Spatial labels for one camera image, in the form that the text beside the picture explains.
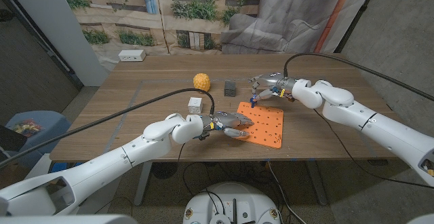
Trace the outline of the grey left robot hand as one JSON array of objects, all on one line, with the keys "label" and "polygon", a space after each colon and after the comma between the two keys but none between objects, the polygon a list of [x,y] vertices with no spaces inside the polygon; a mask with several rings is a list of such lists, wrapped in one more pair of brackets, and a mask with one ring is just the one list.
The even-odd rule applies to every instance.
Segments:
[{"label": "grey left robot hand", "polygon": [[250,134],[237,128],[254,125],[254,122],[243,114],[227,113],[224,111],[218,111],[213,115],[203,115],[201,119],[203,122],[203,132],[199,136],[200,140],[208,137],[212,130],[222,131],[231,138],[245,138]]}]

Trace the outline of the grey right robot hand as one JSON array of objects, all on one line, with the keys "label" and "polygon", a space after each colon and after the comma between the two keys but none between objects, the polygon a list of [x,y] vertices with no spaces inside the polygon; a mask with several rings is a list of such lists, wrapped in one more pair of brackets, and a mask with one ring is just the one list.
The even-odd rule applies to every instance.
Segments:
[{"label": "grey right robot hand", "polygon": [[[254,108],[259,100],[266,100],[272,96],[284,97],[290,102],[295,101],[295,98],[292,96],[292,89],[296,83],[294,78],[285,77],[281,73],[266,73],[251,78],[249,82],[252,83],[251,108]],[[268,88],[258,94],[256,90],[261,85]]]}]

